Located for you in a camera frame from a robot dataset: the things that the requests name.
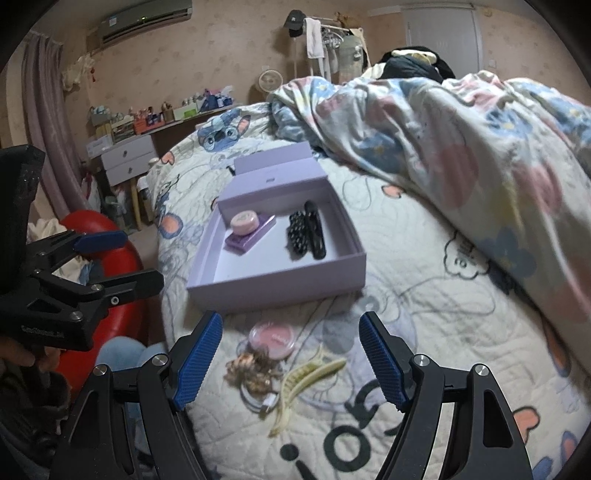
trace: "curtain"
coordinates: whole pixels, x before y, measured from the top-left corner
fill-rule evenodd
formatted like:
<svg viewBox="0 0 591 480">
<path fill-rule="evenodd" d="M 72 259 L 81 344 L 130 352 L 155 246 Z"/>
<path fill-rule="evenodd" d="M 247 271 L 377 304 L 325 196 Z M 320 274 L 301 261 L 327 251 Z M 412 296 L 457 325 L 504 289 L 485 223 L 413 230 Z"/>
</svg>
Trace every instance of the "curtain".
<svg viewBox="0 0 591 480">
<path fill-rule="evenodd" d="M 90 206 L 82 193 L 76 151 L 61 90 L 63 45 L 31 33 L 22 68 L 22 96 L 29 139 L 46 153 L 41 185 L 59 219 Z"/>
</svg>

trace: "air conditioner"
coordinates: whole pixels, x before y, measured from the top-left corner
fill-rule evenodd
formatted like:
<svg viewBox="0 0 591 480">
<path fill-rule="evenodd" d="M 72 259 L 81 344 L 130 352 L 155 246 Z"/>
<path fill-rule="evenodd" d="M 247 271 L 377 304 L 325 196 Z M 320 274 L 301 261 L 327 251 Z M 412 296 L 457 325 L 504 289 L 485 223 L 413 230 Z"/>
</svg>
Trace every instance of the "air conditioner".
<svg viewBox="0 0 591 480">
<path fill-rule="evenodd" d="M 155 27 L 188 20 L 193 13 L 192 0 L 151 0 L 105 18 L 99 25 L 101 47 Z"/>
</svg>

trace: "purple box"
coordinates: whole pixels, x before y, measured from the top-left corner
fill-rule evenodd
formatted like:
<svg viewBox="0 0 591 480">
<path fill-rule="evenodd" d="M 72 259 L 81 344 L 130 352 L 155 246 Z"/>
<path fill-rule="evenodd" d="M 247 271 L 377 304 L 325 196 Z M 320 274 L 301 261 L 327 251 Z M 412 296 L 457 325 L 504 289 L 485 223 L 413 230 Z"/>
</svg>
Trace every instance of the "purple box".
<svg viewBox="0 0 591 480">
<path fill-rule="evenodd" d="M 312 157 L 307 142 L 235 160 L 236 176 L 217 200 L 193 260 L 187 289 L 203 310 L 244 312 L 357 291 L 366 254 L 355 227 Z M 289 215 L 316 203 L 326 257 L 296 258 L 287 248 Z M 230 220 L 243 210 L 274 215 L 275 225 L 243 255 L 225 244 Z"/>
</svg>

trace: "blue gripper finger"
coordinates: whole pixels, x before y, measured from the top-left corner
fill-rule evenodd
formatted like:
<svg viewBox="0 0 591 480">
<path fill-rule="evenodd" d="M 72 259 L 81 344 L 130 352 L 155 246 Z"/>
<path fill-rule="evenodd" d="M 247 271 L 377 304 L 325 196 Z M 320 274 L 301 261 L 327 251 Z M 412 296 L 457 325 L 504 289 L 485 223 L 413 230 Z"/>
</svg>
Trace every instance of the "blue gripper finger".
<svg viewBox="0 0 591 480">
<path fill-rule="evenodd" d="M 167 395 L 178 411 L 197 397 L 222 340 L 222 333 L 221 315 L 206 312 L 193 333 L 178 339 L 171 349 Z"/>
<path fill-rule="evenodd" d="M 89 233 L 81 236 L 76 241 L 74 244 L 74 250 L 80 255 L 89 255 L 121 248 L 124 247 L 126 243 L 127 234 L 122 230 Z"/>
<path fill-rule="evenodd" d="M 387 402 L 405 413 L 413 400 L 408 364 L 413 353 L 401 338 L 388 333 L 374 312 L 359 319 L 359 340 Z"/>
</svg>

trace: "hair clip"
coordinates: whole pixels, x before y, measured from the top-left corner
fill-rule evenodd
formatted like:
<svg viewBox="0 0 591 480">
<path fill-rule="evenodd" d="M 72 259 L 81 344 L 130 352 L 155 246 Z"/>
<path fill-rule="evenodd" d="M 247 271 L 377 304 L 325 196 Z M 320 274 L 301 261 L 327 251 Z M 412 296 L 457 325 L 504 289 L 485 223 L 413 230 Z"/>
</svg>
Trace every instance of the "hair clip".
<svg viewBox="0 0 591 480">
<path fill-rule="evenodd" d="M 290 227 L 287 231 L 287 239 L 291 249 L 297 255 L 305 255 L 308 251 L 308 233 L 306 225 L 306 214 L 297 211 L 290 215 Z"/>
<path fill-rule="evenodd" d="M 322 233 L 322 222 L 318 214 L 318 207 L 314 202 L 308 200 L 304 204 L 306 210 L 306 225 L 308 230 L 309 246 L 312 255 L 316 260 L 321 260 L 326 256 L 326 247 L 324 245 L 324 235 Z"/>
</svg>

